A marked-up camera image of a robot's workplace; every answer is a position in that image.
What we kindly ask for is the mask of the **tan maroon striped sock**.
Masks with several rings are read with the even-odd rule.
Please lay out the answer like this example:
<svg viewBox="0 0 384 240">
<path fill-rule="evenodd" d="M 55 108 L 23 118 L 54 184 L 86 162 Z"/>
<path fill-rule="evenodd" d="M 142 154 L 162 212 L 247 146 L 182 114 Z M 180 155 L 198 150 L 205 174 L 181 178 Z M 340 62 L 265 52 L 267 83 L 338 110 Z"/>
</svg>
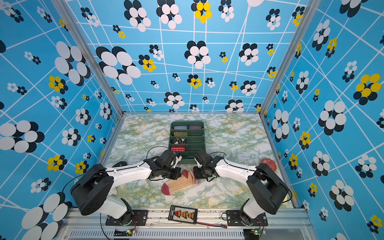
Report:
<svg viewBox="0 0 384 240">
<path fill-rule="evenodd" d="M 193 170 L 183 170 L 182 175 L 177 180 L 169 180 L 162 185 L 161 192 L 170 196 L 192 185 L 199 185 L 200 180 L 195 178 Z"/>
</svg>

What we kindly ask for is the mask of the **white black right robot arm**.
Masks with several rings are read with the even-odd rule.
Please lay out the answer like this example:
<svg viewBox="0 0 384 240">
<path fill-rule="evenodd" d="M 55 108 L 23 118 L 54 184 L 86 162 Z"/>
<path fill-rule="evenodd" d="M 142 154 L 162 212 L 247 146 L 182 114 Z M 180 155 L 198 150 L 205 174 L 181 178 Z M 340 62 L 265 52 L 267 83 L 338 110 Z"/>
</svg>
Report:
<svg viewBox="0 0 384 240">
<path fill-rule="evenodd" d="M 193 168 L 198 180 L 207 181 L 222 177 L 235 180 L 249 187 L 253 198 L 247 200 L 241 207 L 241 220 L 250 225 L 263 213 L 275 215 L 286 196 L 292 192 L 280 177 L 267 164 L 245 166 L 228 161 L 224 157 L 211 157 L 201 150 L 194 157 L 197 166 Z"/>
</svg>

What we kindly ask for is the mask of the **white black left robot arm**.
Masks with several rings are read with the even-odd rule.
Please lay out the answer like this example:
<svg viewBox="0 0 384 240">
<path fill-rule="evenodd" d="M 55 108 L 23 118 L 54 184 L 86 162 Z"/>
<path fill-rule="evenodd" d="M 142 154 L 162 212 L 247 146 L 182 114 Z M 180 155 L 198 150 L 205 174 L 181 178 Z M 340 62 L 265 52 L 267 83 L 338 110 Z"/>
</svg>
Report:
<svg viewBox="0 0 384 240">
<path fill-rule="evenodd" d="M 126 225 L 133 218 L 133 210 L 126 200 L 113 197 L 112 189 L 156 177 L 177 180 L 182 176 L 181 168 L 177 166 L 181 159 L 180 154 L 166 150 L 140 164 L 110 168 L 96 164 L 74 184 L 70 194 L 81 215 L 100 213 Z"/>
</svg>

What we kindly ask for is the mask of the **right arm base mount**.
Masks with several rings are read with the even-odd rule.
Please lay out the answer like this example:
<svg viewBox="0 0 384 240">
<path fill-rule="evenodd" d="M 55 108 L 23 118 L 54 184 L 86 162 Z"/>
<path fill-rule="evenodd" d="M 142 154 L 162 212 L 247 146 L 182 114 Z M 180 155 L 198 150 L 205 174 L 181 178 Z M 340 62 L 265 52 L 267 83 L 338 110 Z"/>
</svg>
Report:
<svg viewBox="0 0 384 240">
<path fill-rule="evenodd" d="M 254 219 L 249 219 L 240 210 L 227 210 L 223 217 L 230 227 L 267 227 L 268 220 L 265 213 L 258 215 Z"/>
</svg>

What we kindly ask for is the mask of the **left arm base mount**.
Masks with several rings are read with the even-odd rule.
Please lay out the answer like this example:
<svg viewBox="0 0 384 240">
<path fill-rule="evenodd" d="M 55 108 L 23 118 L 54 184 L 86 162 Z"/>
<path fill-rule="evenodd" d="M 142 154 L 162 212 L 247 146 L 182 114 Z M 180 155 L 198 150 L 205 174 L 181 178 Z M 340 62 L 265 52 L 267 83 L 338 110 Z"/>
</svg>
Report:
<svg viewBox="0 0 384 240">
<path fill-rule="evenodd" d="M 106 226 L 145 226 L 148 219 L 148 210 L 132 210 L 120 219 L 107 216 Z"/>
</svg>

